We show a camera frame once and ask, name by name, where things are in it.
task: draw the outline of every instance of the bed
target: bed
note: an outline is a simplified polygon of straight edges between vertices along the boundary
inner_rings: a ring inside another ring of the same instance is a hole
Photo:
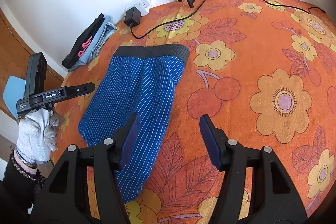
[[[196,0],[195,7],[201,1]],[[135,39],[124,22],[87,66],[69,73],[63,85],[99,85],[118,46],[180,43],[189,48],[176,87],[170,122],[151,175],[125,207],[131,223],[207,224],[223,180],[211,165],[199,132],[209,114],[216,127],[246,147],[268,145],[292,178],[307,215],[321,204],[336,178],[336,28],[327,14],[311,15],[298,0],[208,0],[190,19]],[[152,8],[134,28],[152,27],[190,15],[185,2]],[[93,94],[56,105],[65,117],[57,162],[70,144],[86,147],[77,126]],[[252,171],[248,170],[241,217],[248,213]],[[93,170],[88,169],[92,216],[99,218]]]

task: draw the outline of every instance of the wall outlet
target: wall outlet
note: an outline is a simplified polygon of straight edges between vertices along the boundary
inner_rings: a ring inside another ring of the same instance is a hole
[[[148,15],[149,9],[152,7],[152,0],[132,0],[126,5],[124,15],[132,7],[136,7],[141,12],[141,16]]]

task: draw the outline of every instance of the cherry pattern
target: cherry pattern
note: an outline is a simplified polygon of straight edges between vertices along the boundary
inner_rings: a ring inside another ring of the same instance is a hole
[[[188,99],[188,112],[195,119],[199,119],[204,114],[213,117],[221,109],[223,101],[230,101],[239,95],[240,84],[236,79],[221,78],[204,70],[197,70],[196,73],[203,79],[204,88],[196,90]],[[209,87],[206,76],[217,79],[213,88]]]

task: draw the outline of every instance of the power adapter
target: power adapter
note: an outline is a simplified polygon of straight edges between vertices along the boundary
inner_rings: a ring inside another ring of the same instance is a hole
[[[140,10],[137,9],[136,7],[132,7],[131,9],[127,10],[124,23],[128,27],[133,28],[140,24],[140,17],[141,17]]]

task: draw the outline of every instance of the screw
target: screw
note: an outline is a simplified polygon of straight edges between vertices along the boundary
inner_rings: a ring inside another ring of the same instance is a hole
[[[265,146],[264,151],[267,152],[267,153],[271,153],[272,149],[269,146]]]
[[[237,144],[237,141],[236,141],[235,139],[228,139],[228,140],[227,140],[227,143],[228,143],[229,145],[236,145],[236,144]]]
[[[75,150],[76,150],[76,145],[74,145],[74,144],[70,144],[70,145],[68,146],[68,151],[72,152],[72,151],[75,151]]]
[[[113,139],[111,139],[111,138],[107,138],[107,139],[104,140],[104,144],[106,144],[106,145],[110,145],[112,143],[113,143]]]

